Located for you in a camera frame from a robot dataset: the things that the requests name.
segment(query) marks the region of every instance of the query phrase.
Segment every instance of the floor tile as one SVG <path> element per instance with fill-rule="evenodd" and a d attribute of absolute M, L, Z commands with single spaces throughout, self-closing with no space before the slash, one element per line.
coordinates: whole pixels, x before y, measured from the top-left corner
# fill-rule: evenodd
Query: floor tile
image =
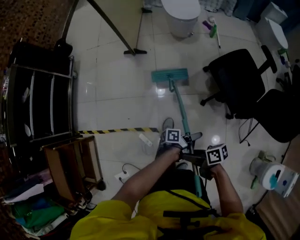
<path fill-rule="evenodd" d="M 188 69 L 189 83 L 188 86 L 179 86 L 181 94 L 209 93 L 218 90 L 211 81 L 211 76 L 202 70 L 219 57 L 215 38 L 210 38 L 208 34 L 194 34 L 190 38 L 178 39 L 171 34 L 161 34 L 154 35 L 154 40 L 157 70 Z"/>
<path fill-rule="evenodd" d="M 119 41 L 118 35 L 112 30 L 107 22 L 102 19 L 99 31 L 98 46 Z"/>
<path fill-rule="evenodd" d="M 67 43 L 73 46 L 73 51 L 81 52 L 98 45 L 101 16 L 90 5 L 74 12 L 67 33 Z"/>
<path fill-rule="evenodd" d="M 162 7 L 152 8 L 152 23 L 154 34 L 170 33 L 169 26 L 165 17 L 165 10 Z"/>
<path fill-rule="evenodd" d="M 97 48 L 97 100 L 157 95 L 151 81 L 155 70 L 153 35 L 139 37 L 138 48 L 147 54 L 124 55 L 121 41 Z"/>
<path fill-rule="evenodd" d="M 97 193 L 92 198 L 93 204 L 98 204 L 101 201 L 112 199 L 116 193 L 119 191 L 121 186 L 123 185 L 120 180 L 117 180 L 114 176 L 120 172 L 122 172 L 123 162 L 113 162 L 113 161 L 100 161 L 100 166 L 104 178 L 104 182 L 106 184 L 106 190 L 97 191 Z M 135 165 L 139 168 L 144 168 L 146 164 L 143 163 L 135 163 Z M 130 176 L 134 175 L 138 172 L 132 166 L 126 165 L 124 166 L 124 170 L 128 171 Z"/>
<path fill-rule="evenodd" d="M 78 78 L 74 80 L 75 99 L 78 103 L 96 100 L 96 57 L 96 48 L 74 56 L 74 68 L 78 73 Z"/>
<path fill-rule="evenodd" d="M 77 103 L 74 109 L 75 130 L 97 130 L 96 110 L 96 102 Z"/>
<path fill-rule="evenodd" d="M 182 102 L 187 113 L 187 120 L 191 133 L 202 132 L 203 136 L 195 143 L 195 149 L 207 149 L 213 145 L 212 138 L 219 136 L 220 142 L 225 143 L 226 118 L 224 104 L 215 101 L 209 102 L 206 106 L 201 106 L 200 101 L 207 95 L 181 95 Z M 182 117 L 175 95 L 167 95 L 159 98 L 159 122 L 163 122 L 167 117 L 174 120 L 175 127 L 181 129 L 184 135 Z"/>
<path fill-rule="evenodd" d="M 97 135 L 97 149 L 102 160 L 123 163 L 149 164 L 155 159 L 159 133 L 143 132 L 153 145 L 149 147 L 139 138 L 141 132 L 119 132 Z"/>
<path fill-rule="evenodd" d="M 223 163 L 223 166 L 243 202 L 244 211 L 246 211 L 252 204 L 259 201 L 265 192 L 265 189 L 259 184 L 256 189 L 250 189 L 254 178 L 249 172 L 252 160 L 258 156 L 260 150 L 263 150 L 268 152 L 269 155 L 273 155 L 280 162 L 288 144 L 274 140 L 261 125 L 258 125 L 247 138 L 250 146 L 248 146 L 247 142 L 240 144 L 239 127 L 243 122 L 243 120 L 236 119 L 227 121 L 226 146 L 228 158 Z M 241 138 L 246 136 L 248 123 L 240 129 Z"/>
<path fill-rule="evenodd" d="M 271 50 L 271 54 L 272 54 L 273 59 L 274 59 L 274 61 L 276 63 L 277 72 L 273 73 L 271 68 L 268 68 L 265 71 L 265 74 L 266 74 L 266 76 L 268 78 L 269 89 L 282 90 L 282 87 L 280 86 L 280 84 L 278 82 L 276 82 L 276 78 L 284 79 L 285 78 L 284 73 L 288 72 L 289 70 L 285 67 L 285 65 L 283 65 L 281 63 L 280 56 L 277 53 L 277 51 L 272 51 Z M 267 60 L 266 56 L 263 53 L 262 53 L 262 58 L 263 58 L 263 61 Z"/>
<path fill-rule="evenodd" d="M 228 17 L 221 10 L 217 13 L 208 12 L 208 16 L 213 16 L 215 18 L 219 35 L 257 42 L 255 34 L 251 28 L 251 22 L 247 20 L 242 21 L 233 16 Z"/>
<path fill-rule="evenodd" d="M 97 101 L 98 130 L 157 128 L 157 97 L 131 97 Z"/>
<path fill-rule="evenodd" d="M 152 14 L 143 14 L 140 25 L 140 36 L 153 35 Z"/>
<path fill-rule="evenodd" d="M 208 14 L 209 14 L 209 12 L 207 12 L 204 8 L 201 8 L 201 12 L 198 17 L 198 22 L 194 28 L 195 33 L 207 33 L 207 34 L 210 33 L 210 30 L 206 26 L 203 25 L 203 21 L 207 21 L 209 24 L 212 25 L 212 23 L 210 23 L 208 20 Z"/>
<path fill-rule="evenodd" d="M 263 51 L 257 43 L 235 38 L 235 37 L 227 37 L 227 36 L 220 36 L 220 40 L 221 40 L 220 54 L 222 56 L 232 51 L 245 48 L 249 51 L 254 62 L 256 63 L 257 68 L 259 68 L 263 64 L 263 57 L 262 57 Z M 268 86 L 266 73 L 262 74 L 262 80 L 265 86 L 265 90 L 267 92 L 269 86 Z"/>
<path fill-rule="evenodd" d="M 258 44 L 261 45 L 262 43 L 261 43 L 261 41 L 260 41 L 260 39 L 259 39 L 258 32 L 257 32 L 257 30 L 256 30 L 255 25 L 256 25 L 255 22 L 250 21 L 250 26 L 251 26 L 251 28 L 252 28 L 252 31 L 253 31 L 255 37 L 256 37 L 256 41 L 257 41 Z"/>

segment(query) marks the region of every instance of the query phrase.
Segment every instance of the yellow shirt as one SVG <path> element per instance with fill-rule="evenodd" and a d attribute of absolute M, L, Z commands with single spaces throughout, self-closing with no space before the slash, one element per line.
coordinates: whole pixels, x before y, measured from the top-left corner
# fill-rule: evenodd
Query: yellow shirt
<path fill-rule="evenodd" d="M 185 190 L 172 190 L 174 193 L 188 197 L 204 207 L 210 207 L 204 200 Z M 168 211 L 198 211 L 200 208 L 193 203 L 174 196 L 166 191 L 154 192 L 144 197 L 138 206 L 137 215 L 131 219 L 131 208 L 122 201 L 109 200 L 98 206 L 74 226 L 71 240 L 156 240 L 163 234 L 160 228 L 180 229 L 179 218 L 163 217 Z M 265 240 L 264 232 L 248 221 L 244 214 L 230 214 L 227 217 L 192 218 L 200 221 L 200 228 L 218 226 L 223 233 L 216 231 L 204 236 L 205 240 Z"/>

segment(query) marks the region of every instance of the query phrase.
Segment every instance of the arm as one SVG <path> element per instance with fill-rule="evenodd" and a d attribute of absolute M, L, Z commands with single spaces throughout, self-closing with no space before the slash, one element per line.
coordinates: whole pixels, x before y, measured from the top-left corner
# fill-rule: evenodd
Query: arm
<path fill-rule="evenodd" d="M 179 148 L 166 151 L 128 179 L 112 199 L 127 203 L 133 211 L 137 201 L 143 198 L 167 168 L 178 160 L 179 152 Z"/>
<path fill-rule="evenodd" d="M 227 217 L 230 213 L 244 213 L 240 197 L 236 193 L 225 169 L 218 164 L 211 168 L 211 172 L 216 181 L 222 216 Z"/>

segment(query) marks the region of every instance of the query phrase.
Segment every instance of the mop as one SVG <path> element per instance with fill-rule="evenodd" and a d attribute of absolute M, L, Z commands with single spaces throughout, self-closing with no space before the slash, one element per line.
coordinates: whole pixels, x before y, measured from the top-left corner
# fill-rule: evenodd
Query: mop
<path fill-rule="evenodd" d="M 184 109 L 184 105 L 183 105 L 180 93 L 178 91 L 177 85 L 175 83 L 176 81 L 180 81 L 180 80 L 188 80 L 188 70 L 186 68 L 180 68 L 180 69 L 172 69 L 172 70 L 153 71 L 153 72 L 151 72 L 151 77 L 152 77 L 153 83 L 161 83 L 161 82 L 167 82 L 167 81 L 169 82 L 169 90 L 170 90 L 170 92 L 175 92 L 177 100 L 178 100 L 185 136 L 191 136 L 189 126 L 188 126 L 187 114 Z M 194 146 L 192 143 L 189 144 L 189 151 L 190 151 L 189 153 L 191 153 L 191 154 L 194 153 Z M 202 190 L 201 190 L 198 168 L 194 164 L 192 164 L 192 166 L 193 166 L 193 172 L 195 174 L 194 179 L 195 179 L 196 195 L 197 195 L 197 197 L 201 197 Z"/>

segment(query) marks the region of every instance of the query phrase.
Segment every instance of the white tile floor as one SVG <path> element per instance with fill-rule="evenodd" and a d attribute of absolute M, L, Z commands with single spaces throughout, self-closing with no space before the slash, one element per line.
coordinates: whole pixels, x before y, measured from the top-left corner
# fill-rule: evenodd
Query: white tile floor
<path fill-rule="evenodd" d="M 218 23 L 221 49 L 217 40 L 210 38 L 202 21 L 213 15 Z M 202 131 L 196 148 L 207 148 L 214 135 L 227 144 L 229 158 L 224 162 L 244 209 L 257 202 L 264 189 L 250 189 L 253 177 L 249 165 L 259 150 L 266 150 L 278 160 L 287 145 L 272 139 L 259 126 L 248 138 L 251 146 L 239 144 L 239 120 L 225 119 L 225 105 L 214 101 L 205 107 L 201 99 L 217 91 L 215 83 L 202 68 L 219 56 L 246 48 L 257 66 L 265 60 L 249 22 L 228 17 L 222 12 L 201 12 L 191 38 L 176 39 L 170 32 L 161 8 L 143 15 L 138 48 L 147 55 L 123 55 L 125 46 L 107 23 L 89 5 L 75 11 L 67 41 L 73 45 L 78 80 L 75 83 L 75 127 L 77 130 L 106 130 L 114 128 L 160 128 L 166 117 L 172 117 L 175 127 L 181 128 L 181 117 L 176 98 L 168 89 L 158 89 L 151 82 L 150 73 L 163 68 L 188 68 L 189 86 L 180 86 L 191 132 Z M 262 75 L 266 91 L 276 86 L 276 75 L 270 70 Z M 107 200 L 121 187 L 114 175 L 121 172 L 124 163 L 145 167 L 153 161 L 158 146 L 157 133 L 145 134 L 153 148 L 145 148 L 138 133 L 123 132 L 96 135 L 101 168 L 107 190 L 99 192 L 94 203 Z M 132 175 L 137 170 L 125 169 Z M 214 181 L 207 191 L 213 207 L 218 209 L 218 193 Z"/>

